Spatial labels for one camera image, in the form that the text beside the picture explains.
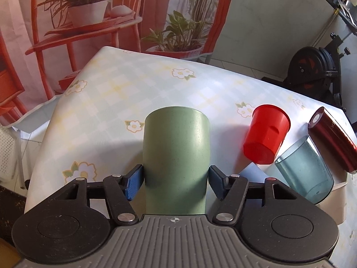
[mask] wall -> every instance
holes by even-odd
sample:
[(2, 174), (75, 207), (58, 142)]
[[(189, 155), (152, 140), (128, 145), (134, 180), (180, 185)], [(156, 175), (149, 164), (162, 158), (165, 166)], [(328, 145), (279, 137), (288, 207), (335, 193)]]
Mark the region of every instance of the wall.
[(213, 58), (285, 77), (332, 13), (325, 0), (232, 0)]
[[(338, 16), (326, 31), (325, 35), (317, 45), (324, 47), (328, 44), (330, 33), (334, 32), (341, 38), (346, 36), (346, 24)], [(346, 108), (346, 115), (353, 123), (357, 121), (357, 37), (351, 34), (340, 46), (340, 52), (348, 47), (351, 54), (340, 59), (342, 76), (342, 105)]]

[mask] tablecloth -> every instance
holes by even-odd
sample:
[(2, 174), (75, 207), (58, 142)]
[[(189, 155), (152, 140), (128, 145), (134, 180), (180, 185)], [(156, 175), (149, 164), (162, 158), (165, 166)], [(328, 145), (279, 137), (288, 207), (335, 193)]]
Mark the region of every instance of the tablecloth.
[[(307, 122), (320, 106), (357, 143), (337, 108), (217, 67), (104, 47), (55, 108), (33, 170), (26, 211), (76, 177), (101, 181), (141, 163), (145, 118), (166, 106), (203, 112), (211, 124), (211, 164), (226, 175), (239, 173), (250, 162), (241, 148), (252, 112), (261, 104), (276, 105), (290, 117), (291, 128), (278, 155), (307, 134)], [(357, 267), (356, 185), (357, 175), (349, 175), (347, 219), (339, 226), (340, 239), (331, 256), (339, 268)], [(133, 201), (138, 213), (145, 210), (144, 193), (141, 188)], [(207, 209), (213, 200), (208, 189)], [(93, 200), (91, 205), (105, 214), (102, 201)]]

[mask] round metal pivot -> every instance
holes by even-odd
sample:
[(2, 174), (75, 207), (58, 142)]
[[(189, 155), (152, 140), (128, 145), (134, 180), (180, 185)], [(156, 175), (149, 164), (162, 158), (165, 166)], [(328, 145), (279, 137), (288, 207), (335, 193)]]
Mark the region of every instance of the round metal pivot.
[(216, 215), (216, 219), (221, 222), (230, 222), (233, 220), (233, 216), (228, 213), (220, 213), (220, 214)]
[(118, 216), (118, 220), (125, 223), (130, 223), (135, 220), (135, 215), (131, 213), (122, 213)]

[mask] plastic cup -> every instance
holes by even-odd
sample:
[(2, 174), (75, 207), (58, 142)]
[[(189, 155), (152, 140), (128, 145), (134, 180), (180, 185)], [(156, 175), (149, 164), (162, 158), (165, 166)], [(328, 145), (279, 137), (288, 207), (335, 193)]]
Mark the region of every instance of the plastic cup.
[(258, 106), (243, 144), (244, 155), (256, 164), (272, 164), (289, 129), (290, 119), (282, 109)]
[(321, 202), (332, 190), (331, 173), (310, 136), (295, 142), (275, 165), (289, 186), (313, 204)]
[(146, 213), (204, 214), (210, 165), (210, 123), (195, 109), (166, 107), (145, 119)]

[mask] blue gripper pad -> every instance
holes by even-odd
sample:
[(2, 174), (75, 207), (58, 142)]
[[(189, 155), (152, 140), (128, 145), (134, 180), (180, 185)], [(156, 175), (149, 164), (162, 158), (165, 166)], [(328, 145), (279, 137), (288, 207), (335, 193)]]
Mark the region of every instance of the blue gripper pad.
[(127, 175), (124, 176), (125, 196), (132, 201), (144, 182), (144, 167), (137, 164)]
[(215, 165), (211, 165), (208, 169), (208, 183), (219, 200), (223, 200), (229, 189), (228, 177)]

